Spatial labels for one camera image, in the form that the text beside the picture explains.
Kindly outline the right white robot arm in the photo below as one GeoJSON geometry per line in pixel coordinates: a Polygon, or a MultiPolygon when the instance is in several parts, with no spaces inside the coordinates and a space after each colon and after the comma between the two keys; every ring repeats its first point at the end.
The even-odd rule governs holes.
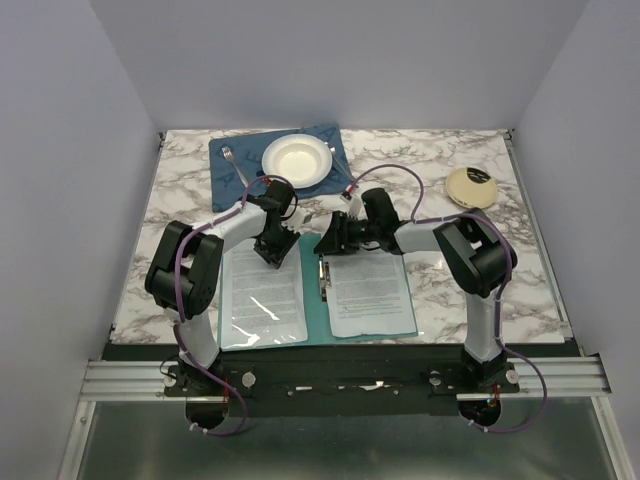
{"type": "Polygon", "coordinates": [[[361,199],[366,217],[333,212],[314,252],[352,255],[367,243],[392,255],[441,252],[466,299],[460,379],[471,391],[485,390],[506,370],[500,303],[517,265],[515,251],[478,208],[437,219],[402,220],[384,189],[367,190],[361,199]]]}

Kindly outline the single printed paper sheet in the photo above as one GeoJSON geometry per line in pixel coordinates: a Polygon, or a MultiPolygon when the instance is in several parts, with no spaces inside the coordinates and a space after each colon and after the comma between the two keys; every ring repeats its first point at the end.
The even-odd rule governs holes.
{"type": "Polygon", "coordinates": [[[219,344],[224,350],[282,347],[308,340],[300,249],[278,268],[246,240],[224,254],[219,284],[219,344]]]}

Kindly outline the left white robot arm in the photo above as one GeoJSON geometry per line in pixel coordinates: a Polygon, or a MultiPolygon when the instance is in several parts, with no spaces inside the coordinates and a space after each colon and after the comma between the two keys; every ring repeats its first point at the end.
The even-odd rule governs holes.
{"type": "Polygon", "coordinates": [[[267,271],[252,274],[257,283],[248,292],[233,286],[226,292],[247,301],[251,316],[266,319],[268,336],[295,341],[308,337],[300,261],[293,260],[291,271],[282,266],[289,253],[299,251],[300,234],[288,223],[296,212],[297,195],[283,177],[262,180],[267,185],[264,194],[244,193],[213,221],[198,228],[173,221],[164,230],[145,289],[173,322],[179,353],[177,369],[164,373],[169,388],[201,395],[221,388],[238,398],[251,394],[254,371],[232,372],[219,360],[221,349],[207,313],[220,273],[233,265],[224,261],[224,254],[243,242],[253,243],[255,257],[267,271]]]}

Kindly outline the printed paper sheets stack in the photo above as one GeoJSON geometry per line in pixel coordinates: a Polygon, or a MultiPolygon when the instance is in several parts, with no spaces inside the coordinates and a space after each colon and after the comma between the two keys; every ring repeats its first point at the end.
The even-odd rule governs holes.
{"type": "Polygon", "coordinates": [[[337,338],[417,334],[404,260],[382,250],[325,256],[331,333],[337,338]]]}

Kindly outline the teal paper folder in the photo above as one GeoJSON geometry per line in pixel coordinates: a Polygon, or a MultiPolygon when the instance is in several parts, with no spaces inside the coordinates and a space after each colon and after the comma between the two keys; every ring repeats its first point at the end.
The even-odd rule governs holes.
{"type": "MultiPolygon", "coordinates": [[[[317,234],[305,234],[296,243],[300,249],[302,279],[304,291],[304,310],[308,331],[308,340],[288,346],[317,346],[332,345],[358,341],[390,340],[406,337],[360,336],[355,338],[337,338],[331,333],[327,302],[321,300],[319,292],[319,256],[314,253],[314,247],[319,242],[317,234]]],[[[219,341],[219,312],[218,312],[218,341],[219,341]]]]}

